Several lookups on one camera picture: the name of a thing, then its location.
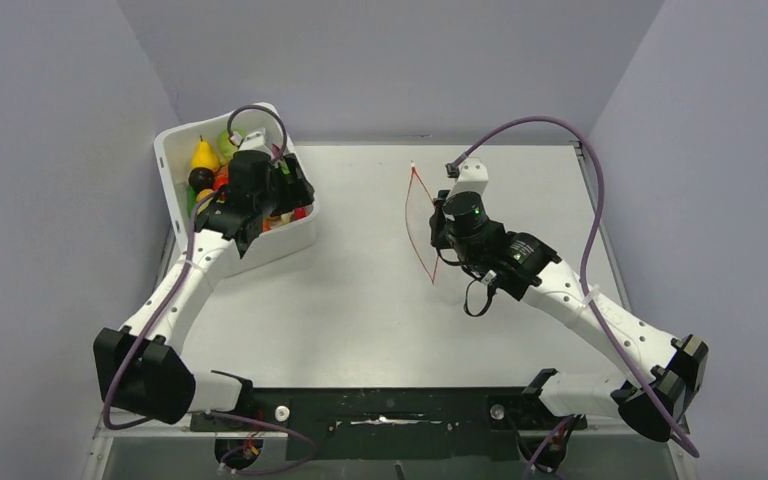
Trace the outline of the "clear orange zip bag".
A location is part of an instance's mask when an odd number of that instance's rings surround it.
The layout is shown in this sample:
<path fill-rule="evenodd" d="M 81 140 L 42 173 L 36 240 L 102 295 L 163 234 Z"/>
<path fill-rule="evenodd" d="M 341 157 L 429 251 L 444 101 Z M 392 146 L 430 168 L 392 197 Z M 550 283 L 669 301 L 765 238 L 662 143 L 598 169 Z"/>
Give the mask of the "clear orange zip bag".
<path fill-rule="evenodd" d="M 431 245 L 429 220 L 434 212 L 431 192 L 414 162 L 410 163 L 409 172 L 404 202 L 405 227 L 411 248 L 425 277 L 424 283 L 431 287 L 435 299 L 461 310 L 466 287 L 471 279 L 459 267 L 445 264 Z"/>

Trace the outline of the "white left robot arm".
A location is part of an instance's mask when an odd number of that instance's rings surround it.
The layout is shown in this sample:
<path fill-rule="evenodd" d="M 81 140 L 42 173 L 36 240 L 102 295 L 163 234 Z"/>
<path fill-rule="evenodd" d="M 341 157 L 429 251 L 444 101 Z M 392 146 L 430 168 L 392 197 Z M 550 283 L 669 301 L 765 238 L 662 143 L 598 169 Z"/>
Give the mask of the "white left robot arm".
<path fill-rule="evenodd" d="M 149 299 L 121 327 L 102 329 L 93 342 L 106 428 L 174 424 L 190 413 L 242 404 L 250 381 L 191 370 L 182 358 L 186 338 L 236 264 L 261 266 L 309 246 L 302 232 L 310 217 L 270 231 L 264 223 L 298 209 L 311 211 L 314 198 L 295 153 L 235 153 L 228 183 L 193 205 L 182 253 Z"/>

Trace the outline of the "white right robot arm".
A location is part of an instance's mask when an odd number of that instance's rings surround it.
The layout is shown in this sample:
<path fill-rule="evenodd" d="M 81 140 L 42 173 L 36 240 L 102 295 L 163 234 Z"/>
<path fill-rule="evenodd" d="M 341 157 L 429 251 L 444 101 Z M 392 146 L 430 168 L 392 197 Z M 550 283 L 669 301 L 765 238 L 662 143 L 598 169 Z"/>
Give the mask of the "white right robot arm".
<path fill-rule="evenodd" d="M 583 285 L 547 244 L 490 219 L 479 193 L 442 190 L 432 204 L 431 244 L 437 252 L 454 251 L 452 266 L 485 286 L 480 315 L 504 292 L 558 321 L 619 371 L 586 381 L 556 368 L 542 370 L 522 400 L 528 422 L 545 427 L 563 416 L 607 416 L 653 441 L 675 437 L 672 426 L 702 385 L 709 355 L 704 340 L 655 328 Z"/>

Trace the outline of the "yellow lemon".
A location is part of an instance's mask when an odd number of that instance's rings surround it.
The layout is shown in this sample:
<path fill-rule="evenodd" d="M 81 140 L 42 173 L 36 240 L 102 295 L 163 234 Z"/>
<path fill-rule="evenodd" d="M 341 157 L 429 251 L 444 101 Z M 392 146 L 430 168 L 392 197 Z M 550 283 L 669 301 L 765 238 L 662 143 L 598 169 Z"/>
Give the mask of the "yellow lemon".
<path fill-rule="evenodd" d="M 212 189 L 204 189 L 200 191 L 196 196 L 196 203 L 199 204 L 204 201 L 205 198 L 212 197 L 215 194 L 215 191 Z"/>

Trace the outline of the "dark plum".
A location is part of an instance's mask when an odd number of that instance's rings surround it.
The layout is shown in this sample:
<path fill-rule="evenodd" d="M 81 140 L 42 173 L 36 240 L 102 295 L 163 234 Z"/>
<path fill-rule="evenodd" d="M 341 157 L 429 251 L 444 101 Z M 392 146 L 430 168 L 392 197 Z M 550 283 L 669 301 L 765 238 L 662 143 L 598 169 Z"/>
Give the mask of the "dark plum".
<path fill-rule="evenodd" d="M 194 193 L 199 194 L 203 190 L 213 190 L 215 172 L 207 167 L 196 167 L 190 170 L 188 184 Z"/>

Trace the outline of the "green cabbage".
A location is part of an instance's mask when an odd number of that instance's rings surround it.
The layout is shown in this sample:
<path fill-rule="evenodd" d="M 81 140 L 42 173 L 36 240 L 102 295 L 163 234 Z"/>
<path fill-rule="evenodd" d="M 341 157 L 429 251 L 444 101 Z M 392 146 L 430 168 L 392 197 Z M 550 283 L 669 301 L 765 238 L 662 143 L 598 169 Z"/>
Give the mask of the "green cabbage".
<path fill-rule="evenodd" d="M 216 140 L 219 159 L 223 164 L 227 164 L 233 155 L 238 151 L 239 144 L 245 139 L 246 134 L 240 130 L 233 129 L 231 133 L 223 130 L 219 133 Z"/>

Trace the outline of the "yellow pear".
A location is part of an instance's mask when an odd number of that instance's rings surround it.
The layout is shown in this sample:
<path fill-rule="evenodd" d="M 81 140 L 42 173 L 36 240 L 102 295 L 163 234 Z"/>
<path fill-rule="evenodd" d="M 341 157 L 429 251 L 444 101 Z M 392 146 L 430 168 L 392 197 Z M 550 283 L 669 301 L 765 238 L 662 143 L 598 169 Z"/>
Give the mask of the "yellow pear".
<path fill-rule="evenodd" d="M 207 169 L 213 173 L 216 173 L 221 168 L 219 156 L 203 137 L 199 138 L 199 142 L 190 160 L 190 169 L 198 168 Z"/>

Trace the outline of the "white plastic bin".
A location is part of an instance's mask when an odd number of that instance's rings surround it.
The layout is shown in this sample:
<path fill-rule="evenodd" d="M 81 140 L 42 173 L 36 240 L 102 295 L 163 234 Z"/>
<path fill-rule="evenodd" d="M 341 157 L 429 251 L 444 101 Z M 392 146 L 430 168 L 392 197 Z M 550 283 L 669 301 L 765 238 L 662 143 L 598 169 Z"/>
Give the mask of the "white plastic bin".
<path fill-rule="evenodd" d="M 273 166 L 295 154 L 304 170 L 287 128 L 275 107 L 256 103 L 240 107 L 223 116 L 184 124 L 160 133 L 154 150 L 173 232 L 181 250 L 191 251 L 201 267 L 221 265 L 232 276 L 282 259 L 311 247 L 317 236 L 316 202 L 305 208 L 276 216 L 238 216 L 225 203 L 229 182 L 228 165 L 221 162 L 215 173 L 212 197 L 197 204 L 197 194 L 188 184 L 190 160 L 203 137 L 218 155 L 219 133 L 233 129 L 246 135 L 263 129 L 272 143 Z"/>

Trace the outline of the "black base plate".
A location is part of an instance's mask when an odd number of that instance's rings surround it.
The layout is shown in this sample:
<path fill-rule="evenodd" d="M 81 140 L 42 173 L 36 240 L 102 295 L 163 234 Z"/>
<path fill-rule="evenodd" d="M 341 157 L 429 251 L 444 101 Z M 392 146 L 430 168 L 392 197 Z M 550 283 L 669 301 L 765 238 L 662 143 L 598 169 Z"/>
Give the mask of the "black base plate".
<path fill-rule="evenodd" d="M 448 460 L 519 457 L 514 434 L 535 437 L 559 423 L 522 387 L 256 388 L 232 419 L 197 413 L 196 432 L 248 433 L 253 418 L 302 434 L 284 457 L 319 460 Z"/>

